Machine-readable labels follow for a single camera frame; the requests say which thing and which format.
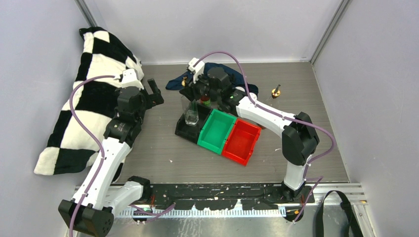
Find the sauce bottle yellow cap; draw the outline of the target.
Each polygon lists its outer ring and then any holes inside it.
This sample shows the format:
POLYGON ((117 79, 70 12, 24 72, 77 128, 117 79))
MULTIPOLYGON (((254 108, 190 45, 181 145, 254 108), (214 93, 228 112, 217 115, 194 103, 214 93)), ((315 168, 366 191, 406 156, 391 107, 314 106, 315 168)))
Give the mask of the sauce bottle yellow cap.
POLYGON ((202 105, 206 106, 206 107, 211 107, 211 99, 208 96, 201 96, 200 97, 200 102, 202 105))

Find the brown oil cruet gold spout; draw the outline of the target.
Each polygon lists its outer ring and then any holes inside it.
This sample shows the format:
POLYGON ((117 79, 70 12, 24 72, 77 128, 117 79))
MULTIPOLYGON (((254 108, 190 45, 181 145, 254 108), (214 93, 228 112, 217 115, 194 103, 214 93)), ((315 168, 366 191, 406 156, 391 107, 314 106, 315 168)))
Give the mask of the brown oil cruet gold spout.
POLYGON ((273 88, 271 90, 269 96, 266 96, 266 95, 264 95, 263 97, 260 96, 260 97, 258 97, 258 101, 265 104, 265 105, 268 105, 268 106, 270 106, 274 109, 279 110, 279 108, 280 108, 279 96, 281 94, 280 87, 281 87, 281 85, 278 84, 275 88, 273 88))

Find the black plastic bin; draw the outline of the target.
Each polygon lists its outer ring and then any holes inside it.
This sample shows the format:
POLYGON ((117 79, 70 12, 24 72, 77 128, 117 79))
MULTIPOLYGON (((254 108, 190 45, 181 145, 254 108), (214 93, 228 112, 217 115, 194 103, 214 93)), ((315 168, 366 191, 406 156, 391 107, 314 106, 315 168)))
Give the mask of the black plastic bin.
POLYGON ((184 138, 195 144, 198 143, 200 133, 212 112, 212 108, 197 104, 198 122, 195 126, 187 125, 184 115, 181 115, 176 124, 175 135, 184 138))

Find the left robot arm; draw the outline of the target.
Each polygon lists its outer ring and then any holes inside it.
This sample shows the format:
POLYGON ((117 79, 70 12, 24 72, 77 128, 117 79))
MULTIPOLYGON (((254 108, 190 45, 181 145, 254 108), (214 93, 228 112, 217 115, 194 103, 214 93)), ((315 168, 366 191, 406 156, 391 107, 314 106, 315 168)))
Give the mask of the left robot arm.
POLYGON ((116 116, 107 124, 104 139, 99 139, 82 123, 74 108, 74 95, 85 84, 94 81, 87 79, 77 85, 69 98, 72 116, 80 127, 99 146, 99 153, 90 172, 71 200, 62 200, 58 211, 68 226, 68 235, 74 232, 93 237, 105 237, 111 230, 116 214, 137 201, 147 204, 151 200, 150 180, 133 176, 111 196, 106 196, 118 165, 129 154, 143 124, 146 110, 163 104, 161 90, 154 79, 147 82, 152 89, 149 94, 138 79, 121 79, 118 90, 116 116))

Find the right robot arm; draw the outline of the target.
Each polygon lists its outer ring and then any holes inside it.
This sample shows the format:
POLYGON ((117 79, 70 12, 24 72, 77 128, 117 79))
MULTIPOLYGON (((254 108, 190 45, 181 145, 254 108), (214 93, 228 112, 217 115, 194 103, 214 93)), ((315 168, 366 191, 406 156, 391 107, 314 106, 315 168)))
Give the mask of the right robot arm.
POLYGON ((222 67, 205 71, 201 66, 189 66, 187 72, 189 76, 180 94, 189 101, 206 96, 222 112, 262 125, 281 138, 282 154, 288 163, 281 187, 274 196, 296 202, 305 187, 308 163, 320 143, 310 116, 303 112, 286 113, 258 101, 244 85, 234 85, 235 76, 222 67))

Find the clear glass cruet gold spout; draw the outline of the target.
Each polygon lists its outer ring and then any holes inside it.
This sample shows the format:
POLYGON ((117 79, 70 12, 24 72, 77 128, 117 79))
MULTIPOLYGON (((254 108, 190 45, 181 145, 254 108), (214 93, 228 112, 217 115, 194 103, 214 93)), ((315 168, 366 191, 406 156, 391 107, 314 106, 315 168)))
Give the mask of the clear glass cruet gold spout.
POLYGON ((188 126, 196 126, 199 121, 197 100, 193 88, 188 84, 187 76, 182 76, 181 85, 183 88, 180 90, 180 100, 185 123, 188 126))

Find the black white checkered blanket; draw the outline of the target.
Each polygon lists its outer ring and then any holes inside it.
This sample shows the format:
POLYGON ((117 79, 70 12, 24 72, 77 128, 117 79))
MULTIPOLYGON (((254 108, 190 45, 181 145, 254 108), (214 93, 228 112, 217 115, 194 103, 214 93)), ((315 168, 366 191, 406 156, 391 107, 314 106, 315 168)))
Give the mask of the black white checkered blanket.
MULTIPOLYGON (((138 59, 114 34, 101 28, 81 28, 84 40, 81 62, 73 87, 83 81, 100 77, 79 89, 73 97, 77 117, 93 135, 102 141, 106 125, 115 115, 116 89, 121 83, 114 79, 124 70, 135 69, 140 79, 144 72, 138 59)), ((70 101, 62 107, 47 146, 40 153, 34 173, 57 175, 78 173, 92 166, 99 146, 74 119, 70 101)))

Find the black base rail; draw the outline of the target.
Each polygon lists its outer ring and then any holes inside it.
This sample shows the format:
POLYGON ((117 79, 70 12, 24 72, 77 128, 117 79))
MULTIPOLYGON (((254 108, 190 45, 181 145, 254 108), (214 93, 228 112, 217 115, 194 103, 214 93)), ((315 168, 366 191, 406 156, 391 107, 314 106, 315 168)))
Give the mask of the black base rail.
POLYGON ((281 191, 281 184, 274 183, 208 183, 208 184, 152 184, 148 199, 134 204, 166 209, 175 204, 175 210, 211 211, 231 210, 237 204, 243 210, 274 210, 280 204, 301 205, 305 202, 311 187, 306 185, 301 193, 288 199, 281 191))

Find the green plastic bin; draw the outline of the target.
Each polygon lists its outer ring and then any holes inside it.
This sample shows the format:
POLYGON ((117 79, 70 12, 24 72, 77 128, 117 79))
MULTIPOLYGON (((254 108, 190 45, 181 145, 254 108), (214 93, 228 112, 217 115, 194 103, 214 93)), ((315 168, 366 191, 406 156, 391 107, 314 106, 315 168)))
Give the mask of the green plastic bin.
POLYGON ((219 110, 212 110, 200 132, 197 144, 221 154, 237 118, 219 110))

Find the red plastic bin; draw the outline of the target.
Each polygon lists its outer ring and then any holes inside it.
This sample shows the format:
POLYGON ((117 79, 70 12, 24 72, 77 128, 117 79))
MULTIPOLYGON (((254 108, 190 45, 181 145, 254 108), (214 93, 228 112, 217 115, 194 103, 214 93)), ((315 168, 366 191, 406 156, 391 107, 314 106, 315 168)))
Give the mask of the red plastic bin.
POLYGON ((221 155, 246 166, 259 139, 261 128, 238 118, 230 132, 221 155))

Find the dark blue shorts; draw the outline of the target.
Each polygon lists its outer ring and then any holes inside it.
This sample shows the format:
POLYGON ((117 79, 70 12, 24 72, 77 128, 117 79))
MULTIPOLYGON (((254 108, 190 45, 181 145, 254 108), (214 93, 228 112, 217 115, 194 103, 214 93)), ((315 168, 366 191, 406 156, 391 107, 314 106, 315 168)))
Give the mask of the dark blue shorts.
MULTIPOLYGON (((207 73, 209 69, 216 67, 221 67, 228 75, 233 77, 232 84, 234 87, 241 87, 245 89, 245 81, 242 74, 224 64, 205 63, 204 73, 207 73)), ((181 90, 184 87, 182 85, 184 79, 186 79, 186 81, 190 81, 192 78, 193 74, 189 71, 186 71, 182 75, 170 80, 166 84, 166 90, 181 90)), ((256 96, 259 93, 259 88, 255 84, 248 83, 248 89, 250 93, 253 93, 256 96)))

